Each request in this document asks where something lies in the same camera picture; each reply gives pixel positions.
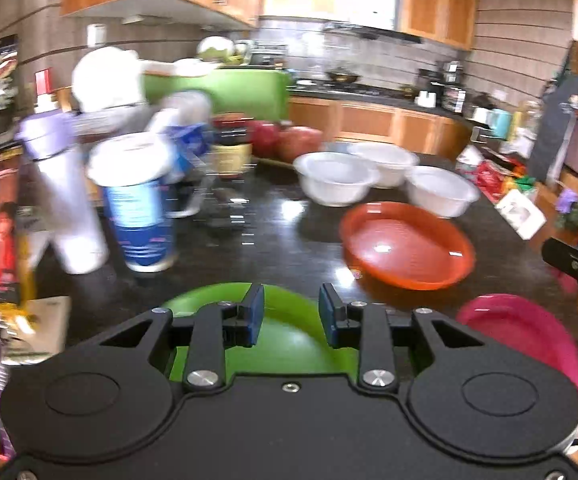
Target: tiled wall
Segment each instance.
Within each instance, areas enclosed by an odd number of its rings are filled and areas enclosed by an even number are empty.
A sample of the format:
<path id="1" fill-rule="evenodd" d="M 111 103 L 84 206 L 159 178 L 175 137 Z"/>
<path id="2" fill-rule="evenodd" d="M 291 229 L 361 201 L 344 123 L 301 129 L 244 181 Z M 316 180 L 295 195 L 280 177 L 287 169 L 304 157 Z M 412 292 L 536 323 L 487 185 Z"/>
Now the tiled wall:
<path id="1" fill-rule="evenodd" d="M 535 99 L 559 70 L 571 41 L 573 0 L 478 0 L 465 84 L 507 104 Z"/>
<path id="2" fill-rule="evenodd" d="M 289 68 L 299 70 L 302 76 L 312 76 L 314 74 L 309 69 L 319 63 L 319 58 L 312 57 L 314 49 L 307 47 L 304 35 L 306 32 L 319 33 L 320 30 L 322 30 L 320 22 L 261 20 L 260 28 L 252 37 L 257 40 L 286 42 L 290 54 Z M 413 84 L 418 69 L 433 70 L 437 62 L 453 60 L 458 56 L 455 49 L 434 41 L 423 40 L 422 44 L 414 44 L 391 38 L 361 40 L 349 37 L 340 40 L 339 37 L 330 34 L 324 36 L 325 44 L 344 43 L 355 52 L 352 64 L 361 76 L 358 83 L 384 88 Z"/>
<path id="3" fill-rule="evenodd" d="M 108 44 L 136 50 L 143 59 L 174 61 L 193 56 L 207 34 L 194 25 L 121 25 L 118 20 L 60 16 L 61 0 L 0 0 L 0 37 L 18 34 L 21 82 L 52 67 L 54 86 L 71 83 L 71 72 L 87 53 L 86 26 L 108 25 Z"/>

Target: plate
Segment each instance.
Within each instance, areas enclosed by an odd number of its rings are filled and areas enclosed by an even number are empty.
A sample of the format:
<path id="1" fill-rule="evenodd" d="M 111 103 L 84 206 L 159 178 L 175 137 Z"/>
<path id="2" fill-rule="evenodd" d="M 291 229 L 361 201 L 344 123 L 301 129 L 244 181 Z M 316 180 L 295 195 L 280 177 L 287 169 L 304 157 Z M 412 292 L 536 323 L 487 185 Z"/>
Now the plate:
<path id="1" fill-rule="evenodd" d="M 578 346 L 540 305 L 513 294 L 488 294 L 464 305 L 456 320 L 559 370 L 578 388 Z"/>
<path id="2" fill-rule="evenodd" d="M 473 247 L 457 227 L 405 203 L 353 208 L 342 218 L 340 237 L 370 274 L 402 288 L 445 288 L 465 278 L 475 264 Z"/>
<path id="3" fill-rule="evenodd" d="M 219 283 L 204 286 L 168 301 L 174 316 L 188 316 L 214 301 L 241 301 L 251 283 Z M 258 343 L 252 348 L 230 348 L 225 352 L 227 377 L 236 372 L 258 374 L 357 375 L 357 351 L 334 350 L 327 344 L 317 305 L 280 288 L 265 285 L 265 317 Z M 170 378 L 181 381 L 187 348 L 178 348 Z"/>

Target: kettle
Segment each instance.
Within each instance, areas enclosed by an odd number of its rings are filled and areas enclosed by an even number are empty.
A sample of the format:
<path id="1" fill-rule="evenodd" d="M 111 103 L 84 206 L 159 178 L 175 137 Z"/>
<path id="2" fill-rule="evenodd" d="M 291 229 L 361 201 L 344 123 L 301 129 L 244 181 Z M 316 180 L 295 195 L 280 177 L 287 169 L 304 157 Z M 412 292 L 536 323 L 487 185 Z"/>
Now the kettle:
<path id="1" fill-rule="evenodd" d="M 509 126 L 511 126 L 512 117 L 511 113 L 496 108 L 489 112 L 486 124 L 488 124 L 496 137 L 499 139 L 506 139 L 506 136 L 509 133 Z"/>

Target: pink plate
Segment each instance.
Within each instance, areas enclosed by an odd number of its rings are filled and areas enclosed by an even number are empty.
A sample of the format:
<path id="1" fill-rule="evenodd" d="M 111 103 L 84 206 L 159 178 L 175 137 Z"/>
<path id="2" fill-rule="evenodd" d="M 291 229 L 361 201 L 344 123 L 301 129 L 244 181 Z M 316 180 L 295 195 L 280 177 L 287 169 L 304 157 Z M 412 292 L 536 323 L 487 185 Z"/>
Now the pink plate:
<path id="1" fill-rule="evenodd" d="M 578 387 L 578 346 L 540 305 L 512 294 L 488 294 L 464 305 L 456 319 L 559 370 Z"/>

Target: black countertop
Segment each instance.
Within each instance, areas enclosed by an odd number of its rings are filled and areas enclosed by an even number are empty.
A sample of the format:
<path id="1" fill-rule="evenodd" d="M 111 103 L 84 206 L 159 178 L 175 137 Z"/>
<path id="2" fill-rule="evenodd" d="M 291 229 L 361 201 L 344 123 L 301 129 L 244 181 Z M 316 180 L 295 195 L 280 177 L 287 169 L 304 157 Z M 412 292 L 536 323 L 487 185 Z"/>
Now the black countertop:
<path id="1" fill-rule="evenodd" d="M 322 88 L 310 89 L 309 87 L 304 88 L 291 88 L 289 89 L 289 95 L 294 97 L 311 97 L 314 99 L 330 99 L 334 101 L 355 101 L 360 103 L 373 103 L 377 105 L 391 106 L 394 108 L 401 108 L 402 110 L 413 110 L 415 112 L 421 112 L 424 114 L 437 115 L 440 117 L 447 117 L 463 123 L 470 128 L 476 123 L 472 123 L 460 114 L 450 112 L 442 107 L 426 108 L 423 106 L 418 106 L 410 99 L 396 98 L 388 96 L 378 96 L 378 95 L 368 95 L 368 94 L 358 94 L 355 92 L 344 92 L 337 90 L 328 90 Z"/>
<path id="2" fill-rule="evenodd" d="M 421 155 L 421 163 L 450 168 L 448 161 L 432 155 Z M 445 290 L 420 292 L 384 285 L 370 276 L 349 280 L 338 237 L 338 223 L 349 208 L 306 199 L 292 170 L 259 165 L 248 195 L 251 229 L 245 235 L 217 236 L 200 220 L 179 220 L 179 258 L 159 274 L 138 276 L 128 270 L 113 241 L 110 261 L 84 276 L 65 274 L 48 250 L 36 273 L 38 297 L 72 298 L 67 345 L 193 288 L 220 282 L 272 283 L 314 300 L 320 285 L 331 282 L 347 301 L 378 301 L 402 310 L 424 305 L 449 316 L 481 294 L 518 294 L 555 314 L 578 343 L 576 300 L 562 293 L 539 255 L 484 197 L 454 220 L 476 250 L 473 272 Z M 380 200 L 406 202 L 407 197 L 400 189 L 373 189 L 366 198 Z"/>

